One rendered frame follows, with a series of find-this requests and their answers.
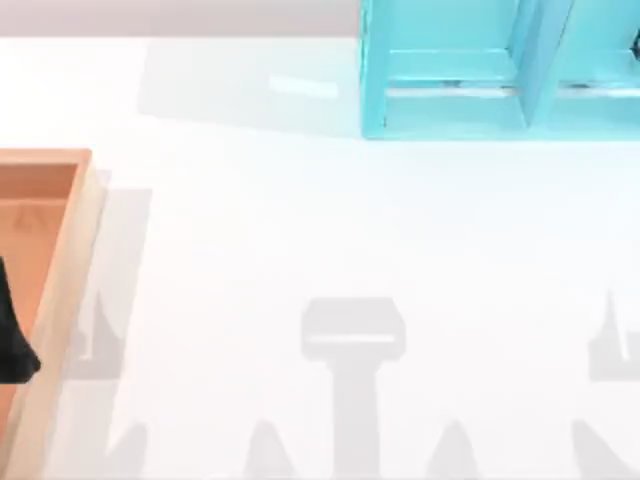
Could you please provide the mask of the shallow salmon-coloured box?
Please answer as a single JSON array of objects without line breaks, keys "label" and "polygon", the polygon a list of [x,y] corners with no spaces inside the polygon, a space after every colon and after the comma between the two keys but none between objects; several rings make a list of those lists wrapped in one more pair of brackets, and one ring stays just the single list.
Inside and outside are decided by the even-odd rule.
[{"label": "shallow salmon-coloured box", "polygon": [[104,199],[88,149],[0,148],[0,257],[42,363],[0,386],[0,480],[40,480]]}]

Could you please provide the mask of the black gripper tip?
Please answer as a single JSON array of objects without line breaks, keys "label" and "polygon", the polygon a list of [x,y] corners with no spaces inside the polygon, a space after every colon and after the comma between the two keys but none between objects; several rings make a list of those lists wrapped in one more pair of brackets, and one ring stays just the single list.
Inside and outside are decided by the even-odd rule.
[{"label": "black gripper tip", "polygon": [[41,366],[19,326],[5,262],[0,257],[0,384],[26,384]]}]

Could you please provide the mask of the light blue rack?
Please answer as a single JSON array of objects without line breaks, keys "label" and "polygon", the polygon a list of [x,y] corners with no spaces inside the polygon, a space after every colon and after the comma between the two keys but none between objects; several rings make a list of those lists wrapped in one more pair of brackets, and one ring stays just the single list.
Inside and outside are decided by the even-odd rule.
[{"label": "light blue rack", "polygon": [[359,0],[367,139],[640,141],[640,0]]}]

